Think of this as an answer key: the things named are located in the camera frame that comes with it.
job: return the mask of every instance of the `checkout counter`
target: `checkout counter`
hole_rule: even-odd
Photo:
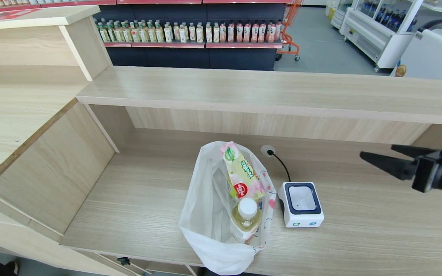
[[[196,276],[179,215],[199,148],[233,140],[279,189],[284,170],[258,150],[277,148],[326,215],[286,228],[277,203],[247,272],[442,274],[442,192],[359,158],[393,155],[392,143],[441,148],[442,80],[112,66],[97,12],[0,21],[0,248],[97,274]]]

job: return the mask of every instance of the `bottle cap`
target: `bottle cap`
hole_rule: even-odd
[[[238,203],[238,212],[246,220],[253,218],[257,214],[257,209],[257,203],[249,197],[245,197]]]

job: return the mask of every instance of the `snack package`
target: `snack package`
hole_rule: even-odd
[[[239,152],[235,143],[228,142],[221,147],[224,163],[228,168],[230,196],[239,201],[244,197],[258,201],[265,196],[265,191],[259,176],[255,173],[247,159]]]

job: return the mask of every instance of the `black cable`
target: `black cable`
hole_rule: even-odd
[[[287,170],[286,165],[284,165],[284,162],[283,162],[279,157],[277,157],[277,155],[275,155],[275,153],[274,153],[272,150],[268,150],[268,151],[267,151],[267,154],[268,154],[268,155],[273,155],[274,157],[277,158],[277,160],[279,160],[279,162],[281,162],[282,166],[283,166],[284,169],[286,170],[287,178],[288,178],[289,182],[291,182],[291,176],[289,175],[289,171]]]

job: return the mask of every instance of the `white plastic bag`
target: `white plastic bag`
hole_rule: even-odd
[[[226,142],[200,148],[179,226],[202,263],[214,273],[236,275],[245,271],[262,250],[270,232],[276,190],[267,170],[247,148],[236,145],[260,177],[266,192],[259,208],[262,222],[249,245],[237,243],[230,232],[235,201],[229,195],[228,171],[221,154]]]

